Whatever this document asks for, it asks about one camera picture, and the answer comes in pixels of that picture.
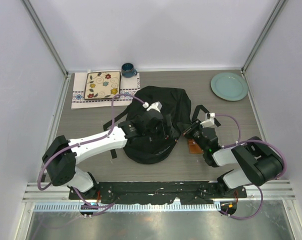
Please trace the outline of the black fabric backpack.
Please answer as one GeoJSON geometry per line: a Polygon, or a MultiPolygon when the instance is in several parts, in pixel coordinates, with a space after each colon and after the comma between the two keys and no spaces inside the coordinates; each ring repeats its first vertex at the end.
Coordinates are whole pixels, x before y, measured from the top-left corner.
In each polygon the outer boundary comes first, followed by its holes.
{"type": "MultiPolygon", "coordinates": [[[[203,105],[197,105],[194,112],[192,112],[191,100],[184,89],[147,86],[136,92],[135,99],[114,120],[118,121],[122,117],[125,117],[126,120],[137,116],[137,114],[146,112],[146,109],[143,107],[144,102],[150,105],[160,102],[162,104],[160,113],[163,115],[171,114],[173,122],[180,132],[180,136],[183,136],[183,131],[179,129],[180,124],[192,123],[195,120],[202,122],[205,120],[206,113],[210,113],[203,105]]],[[[221,125],[216,119],[214,123],[213,126],[219,127],[221,125]]]]}

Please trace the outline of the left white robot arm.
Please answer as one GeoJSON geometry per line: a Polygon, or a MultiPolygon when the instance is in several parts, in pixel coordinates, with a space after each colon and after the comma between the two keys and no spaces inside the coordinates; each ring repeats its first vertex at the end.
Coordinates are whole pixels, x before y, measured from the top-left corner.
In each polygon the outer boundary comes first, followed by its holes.
{"type": "Polygon", "coordinates": [[[51,185],[67,184],[91,200],[97,195],[97,183],[89,172],[78,169],[79,163],[107,151],[123,149],[128,158],[139,164],[156,164],[170,155],[180,135],[170,114],[149,110],[99,134],[73,140],[58,136],[42,161],[51,185]]]}

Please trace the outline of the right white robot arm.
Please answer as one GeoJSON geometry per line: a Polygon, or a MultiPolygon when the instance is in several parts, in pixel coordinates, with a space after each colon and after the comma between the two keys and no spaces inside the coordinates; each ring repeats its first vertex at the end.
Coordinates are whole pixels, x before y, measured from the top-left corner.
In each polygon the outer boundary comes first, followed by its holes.
{"type": "Polygon", "coordinates": [[[212,127],[203,127],[197,119],[192,123],[181,123],[179,129],[189,140],[193,140],[201,149],[206,164],[218,168],[238,164],[217,178],[212,195],[219,194],[227,198],[238,187],[245,185],[262,186],[278,178],[286,169],[285,160],[275,148],[258,137],[235,143],[226,147],[219,145],[216,131],[212,127]]]}

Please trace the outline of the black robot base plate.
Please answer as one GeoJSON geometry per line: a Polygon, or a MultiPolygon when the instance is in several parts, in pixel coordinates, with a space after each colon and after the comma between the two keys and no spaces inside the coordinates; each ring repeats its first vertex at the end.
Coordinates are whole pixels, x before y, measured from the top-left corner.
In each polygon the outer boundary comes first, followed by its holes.
{"type": "Polygon", "coordinates": [[[225,190],[221,183],[210,181],[134,181],[99,182],[81,196],[86,201],[100,200],[107,205],[170,205],[176,198],[183,205],[195,205],[210,204],[213,199],[243,199],[247,192],[244,186],[225,190]]]}

